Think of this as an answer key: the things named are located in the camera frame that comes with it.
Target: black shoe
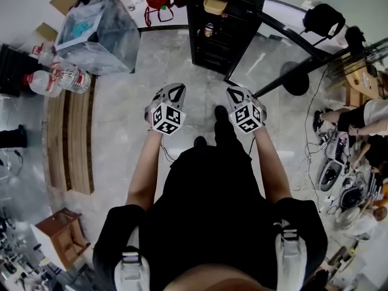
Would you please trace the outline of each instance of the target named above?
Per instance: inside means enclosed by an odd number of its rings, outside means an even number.
[[[27,132],[25,131],[23,125],[18,126],[18,131],[20,134],[20,139],[19,139],[20,147],[26,148],[27,147]]]
[[[313,129],[314,132],[317,133],[321,130],[323,120],[320,118],[320,115],[323,113],[323,111],[317,110],[314,113],[314,121],[313,121]]]
[[[205,147],[207,146],[206,139],[202,136],[198,136],[194,140],[194,147]]]
[[[226,108],[223,105],[216,106],[216,109],[214,109],[214,114],[216,116],[217,121],[229,120],[228,110],[226,110]]]

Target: bottle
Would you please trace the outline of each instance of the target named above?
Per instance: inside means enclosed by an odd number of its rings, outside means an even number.
[[[57,97],[62,91],[62,88],[60,88],[56,81],[56,76],[44,70],[38,70],[31,75],[26,75],[24,79],[24,83],[29,84],[31,90],[40,95]]]
[[[66,66],[59,70],[58,85],[73,93],[85,93],[90,86],[90,76],[77,67]]]
[[[55,76],[58,85],[74,93],[85,93],[91,83],[90,76],[76,65],[54,54],[53,47],[48,44],[35,46],[33,54],[38,56],[38,62]]]

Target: yellow container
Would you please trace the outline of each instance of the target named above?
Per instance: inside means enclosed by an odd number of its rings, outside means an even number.
[[[221,15],[227,4],[227,1],[222,0],[204,0],[205,11],[214,15]]]

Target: person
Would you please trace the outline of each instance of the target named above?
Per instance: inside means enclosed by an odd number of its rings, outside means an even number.
[[[360,153],[356,160],[352,163],[352,167],[356,169],[360,164],[362,158],[368,160],[372,169],[380,169],[380,172],[384,172],[384,178],[388,177],[388,138],[382,136],[369,136],[367,141],[362,144]]]
[[[305,240],[304,279],[324,260],[327,236],[315,203],[292,198],[266,128],[253,132],[263,198],[252,159],[238,141],[226,108],[217,106],[215,117],[216,146],[197,137],[193,148],[171,165],[163,194],[155,203],[162,134],[148,131],[127,202],[110,209],[94,248],[95,270],[109,290],[116,290],[115,268],[122,253],[134,249],[127,245],[136,229],[152,291],[275,289],[278,217]]]
[[[27,147],[27,135],[23,125],[18,129],[0,131],[0,149]]]
[[[353,207],[340,213],[337,222],[340,222],[346,235],[358,236],[370,233],[380,221],[386,218],[387,213],[386,207],[373,209],[373,205],[369,205],[364,211],[359,207]]]
[[[314,113],[313,129],[320,131],[323,122],[334,123],[338,131],[356,135],[388,135],[388,99],[368,100],[357,109],[341,108],[335,111]]]

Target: gray tile floor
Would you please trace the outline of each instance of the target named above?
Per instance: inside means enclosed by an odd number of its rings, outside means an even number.
[[[263,60],[252,68],[263,52],[266,53]],[[249,89],[258,90],[259,84],[267,84],[279,75],[284,62],[290,60],[300,62],[305,57],[306,54],[292,44],[255,37],[233,77]],[[304,123],[307,108],[318,88],[322,72],[323,69],[310,74],[310,88],[304,96],[294,97],[280,87],[260,99],[267,106],[267,129],[286,169],[290,186],[294,190],[292,194],[298,199],[316,201],[315,191],[311,189],[311,184],[304,173],[307,171],[307,164],[305,162],[302,169],[301,164],[306,158]],[[185,125],[174,135],[165,136],[164,146],[170,155],[177,157],[190,148],[199,135],[205,136],[209,144],[215,144],[213,110],[218,104],[230,110],[226,97],[228,85],[222,79],[222,75],[192,64],[187,30],[144,32],[136,72],[102,76],[96,83],[92,127],[95,192],[91,196],[72,191],[65,194],[55,192],[58,197],[54,206],[66,205],[70,210],[81,212],[85,235],[94,244],[108,210],[125,203],[130,178],[147,133],[144,107],[162,86],[173,82],[184,83],[187,87],[183,108],[187,113]],[[323,107],[342,106],[344,92],[338,90],[328,95],[324,89],[329,84],[324,78],[307,117],[307,136],[310,142],[318,142],[311,128],[313,111]],[[236,133],[248,151],[252,136]],[[263,192],[255,145],[251,157],[256,179]],[[323,160],[322,152],[313,155],[310,174],[315,182],[318,180]],[[170,163],[161,153],[156,199],[162,194],[169,167]],[[305,182],[306,187],[298,187]],[[339,186],[333,188],[334,196],[338,193],[340,185],[341,182]],[[323,204],[325,193],[317,193],[319,202]],[[330,234],[336,236],[332,230],[333,218],[326,217],[325,213],[326,209],[321,213],[325,228],[329,236]],[[331,250],[338,248],[338,245],[334,244]]]
[[[0,208],[7,208],[7,215],[11,216],[11,221],[16,226],[16,236],[29,243],[25,253],[35,265],[38,263],[32,247],[37,242],[29,224],[36,224],[52,214],[43,172],[43,101],[44,97],[40,95],[19,98],[2,96],[0,99],[0,130],[17,129],[22,124],[27,131],[28,141],[26,149],[0,149],[0,159],[4,165],[7,165],[7,161],[12,165],[10,171],[0,167]],[[23,164],[13,152],[9,152],[14,149],[22,155]]]

